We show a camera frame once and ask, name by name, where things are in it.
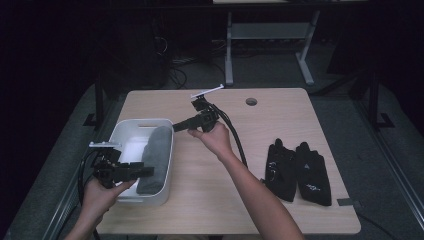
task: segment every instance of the wire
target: wire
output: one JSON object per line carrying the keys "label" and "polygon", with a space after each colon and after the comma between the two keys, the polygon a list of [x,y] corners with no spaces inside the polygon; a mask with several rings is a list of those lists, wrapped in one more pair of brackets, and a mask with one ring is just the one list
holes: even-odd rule
{"label": "wire", "polygon": [[369,223],[371,223],[372,225],[374,225],[375,227],[377,227],[378,229],[380,229],[381,231],[383,231],[385,234],[387,234],[391,239],[393,240],[400,240],[400,238],[395,237],[393,234],[391,234],[389,231],[387,231],[386,229],[384,229],[382,226],[380,226],[378,223],[374,222],[373,220],[369,219],[368,217],[365,217],[364,215],[356,212],[356,214],[363,218],[364,220],[368,221]]}
{"label": "wire", "polygon": [[217,113],[218,113],[218,115],[224,120],[224,122],[227,124],[227,126],[228,126],[228,128],[230,128],[230,130],[231,130],[231,133],[233,134],[233,136],[234,136],[234,139],[236,140],[236,144],[237,144],[237,147],[238,147],[238,149],[239,149],[239,152],[240,152],[240,158],[241,158],[241,161],[243,162],[243,164],[246,166],[246,168],[248,168],[248,166],[247,166],[247,161],[246,161],[246,156],[244,155],[244,151],[243,151],[243,146],[241,145],[241,142],[240,142],[240,138],[238,137],[238,134],[237,134],[237,132],[236,132],[236,129],[234,128],[234,126],[233,126],[233,124],[231,123],[231,120],[230,120],[230,118],[228,117],[228,115],[224,112],[224,111],[222,111],[222,110],[220,110],[217,106],[215,106],[214,104],[212,104],[212,103],[207,103],[213,110],[215,110]]}

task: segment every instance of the dark background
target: dark background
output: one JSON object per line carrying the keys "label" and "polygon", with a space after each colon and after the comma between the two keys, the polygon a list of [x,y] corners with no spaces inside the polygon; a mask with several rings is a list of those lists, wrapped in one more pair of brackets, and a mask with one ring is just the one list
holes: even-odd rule
{"label": "dark background", "polygon": [[[103,6],[102,1],[92,4]],[[395,1],[347,15],[324,11],[314,37],[314,41],[339,40],[330,72],[348,74],[363,66],[377,72],[421,133],[422,5],[421,1]],[[0,2],[0,236],[4,236],[76,103],[97,77],[103,78],[111,98],[119,91],[159,88],[166,81],[167,58],[154,54],[157,46],[153,38],[158,32],[169,37],[170,46],[176,48],[207,44],[211,38],[225,36],[221,29],[225,29],[226,14],[178,15],[165,14],[163,22],[150,25],[155,13],[111,14],[90,10],[79,1]],[[205,21],[193,21],[199,17]],[[118,74],[108,74],[105,69],[110,68]],[[133,81],[140,77],[144,79],[141,83]]]}

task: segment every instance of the black cable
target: black cable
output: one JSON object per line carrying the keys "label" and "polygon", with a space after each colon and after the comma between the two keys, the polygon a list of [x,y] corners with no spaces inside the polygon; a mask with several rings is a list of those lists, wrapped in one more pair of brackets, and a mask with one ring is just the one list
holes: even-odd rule
{"label": "black cable", "polygon": [[69,219],[72,216],[72,213],[75,211],[75,209],[77,209],[78,204],[76,204],[74,207],[72,207],[71,211],[68,213],[68,216],[66,216],[65,221],[63,221],[62,227],[59,229],[59,232],[57,233],[57,238],[59,239],[60,234],[62,233],[63,229],[65,228],[66,224],[68,223]]}
{"label": "black cable", "polygon": [[238,147],[238,149],[239,149],[239,152],[240,152],[240,158],[241,158],[241,161],[243,162],[243,164],[246,166],[246,168],[248,168],[248,166],[247,166],[247,161],[246,161],[246,156],[244,155],[244,151],[243,151],[243,146],[241,145],[241,142],[240,142],[240,138],[238,137],[238,134],[237,134],[237,132],[236,132],[236,129],[234,128],[234,126],[233,126],[233,124],[231,123],[231,120],[230,120],[230,118],[228,117],[228,115],[224,112],[224,111],[222,111],[222,110],[220,110],[217,106],[215,106],[214,104],[211,104],[211,103],[209,103],[208,102],[208,105],[214,110],[214,111],[216,111],[217,113],[218,113],[218,115],[224,120],[224,122],[227,124],[227,126],[228,126],[228,128],[230,129],[230,131],[231,131],[231,133],[233,134],[233,136],[234,136],[234,139],[236,140],[236,144],[237,144],[237,147]]}
{"label": "black cable", "polygon": [[356,214],[363,218],[364,220],[368,221],[369,223],[371,223],[372,225],[374,225],[375,227],[377,227],[378,229],[380,229],[381,231],[383,231],[385,234],[387,234],[391,239],[393,240],[400,240],[400,238],[395,237],[393,234],[391,234],[389,231],[387,231],[386,229],[384,229],[382,226],[380,226],[378,223],[374,222],[373,220],[369,219],[368,217],[365,217],[364,215],[356,212]]}

